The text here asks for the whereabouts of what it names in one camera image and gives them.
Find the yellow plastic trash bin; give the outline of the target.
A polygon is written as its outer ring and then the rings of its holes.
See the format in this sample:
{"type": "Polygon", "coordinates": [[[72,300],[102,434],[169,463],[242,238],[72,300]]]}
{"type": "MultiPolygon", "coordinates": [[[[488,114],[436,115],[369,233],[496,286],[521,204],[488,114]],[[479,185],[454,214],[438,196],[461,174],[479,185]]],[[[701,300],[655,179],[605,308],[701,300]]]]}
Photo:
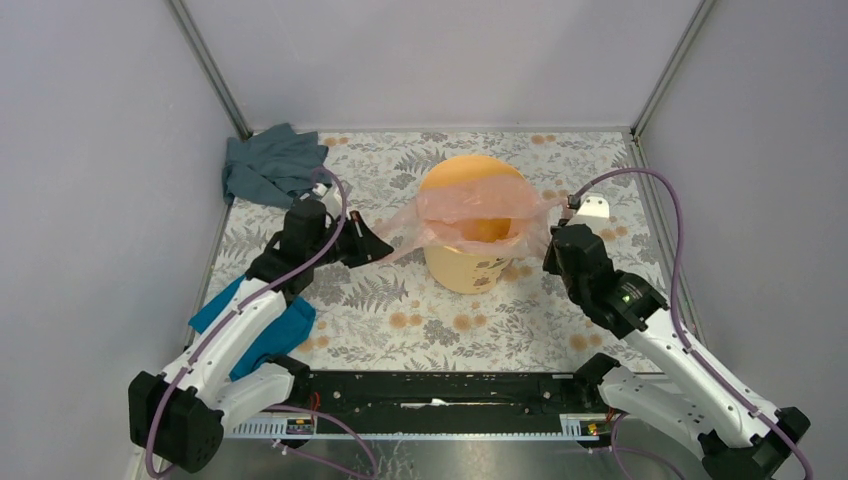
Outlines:
{"type": "MultiPolygon", "coordinates": [[[[423,192],[497,175],[519,178],[521,173],[494,157],[460,155],[432,168],[423,178],[419,190],[423,192]]],[[[509,219],[485,219],[474,221],[462,233],[472,240],[491,243],[506,239],[511,227],[512,221],[509,219]]],[[[502,271],[511,263],[509,257],[468,254],[450,246],[428,246],[423,249],[423,254],[432,277],[445,288],[461,294],[479,294],[491,290],[502,271]]]]}

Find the pink plastic trash bag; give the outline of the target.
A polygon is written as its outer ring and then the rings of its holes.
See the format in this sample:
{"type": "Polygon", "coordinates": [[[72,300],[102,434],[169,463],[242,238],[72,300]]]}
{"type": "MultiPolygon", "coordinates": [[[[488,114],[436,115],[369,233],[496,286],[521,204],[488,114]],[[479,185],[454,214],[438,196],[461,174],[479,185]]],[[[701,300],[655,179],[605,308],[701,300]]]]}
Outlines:
{"type": "Polygon", "coordinates": [[[373,231],[401,243],[394,261],[425,247],[492,257],[541,257],[548,242],[549,214],[568,217],[565,197],[544,197],[512,175],[494,175],[449,186],[422,189],[373,231]]]}

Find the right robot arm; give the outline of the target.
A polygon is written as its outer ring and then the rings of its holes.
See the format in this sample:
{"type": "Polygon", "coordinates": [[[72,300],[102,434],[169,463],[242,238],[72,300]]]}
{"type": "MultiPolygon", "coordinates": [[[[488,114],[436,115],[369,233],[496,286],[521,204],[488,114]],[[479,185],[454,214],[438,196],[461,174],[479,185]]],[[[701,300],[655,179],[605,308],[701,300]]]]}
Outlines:
{"type": "Polygon", "coordinates": [[[689,450],[713,479],[770,479],[810,427],[796,407],[777,407],[722,365],[642,277],[614,268],[604,242],[585,224],[560,223],[543,262],[569,299],[597,326],[645,355],[678,388],[644,382],[597,354],[573,386],[575,402],[634,415],[689,450]]]}

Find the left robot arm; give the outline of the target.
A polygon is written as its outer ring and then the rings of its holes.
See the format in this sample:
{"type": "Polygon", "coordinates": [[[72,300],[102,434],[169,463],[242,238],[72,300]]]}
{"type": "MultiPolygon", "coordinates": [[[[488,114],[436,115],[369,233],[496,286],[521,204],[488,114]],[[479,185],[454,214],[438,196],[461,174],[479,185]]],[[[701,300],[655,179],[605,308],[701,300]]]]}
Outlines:
{"type": "Polygon", "coordinates": [[[140,372],[128,389],[133,444],[189,473],[204,468],[224,436],[256,414],[280,404],[296,411],[309,401],[307,380],[275,360],[243,378],[230,373],[272,323],[313,281],[318,267],[340,262],[355,268],[393,248],[346,205],[302,199],[283,227],[253,260],[209,326],[158,374],[140,372]]]}

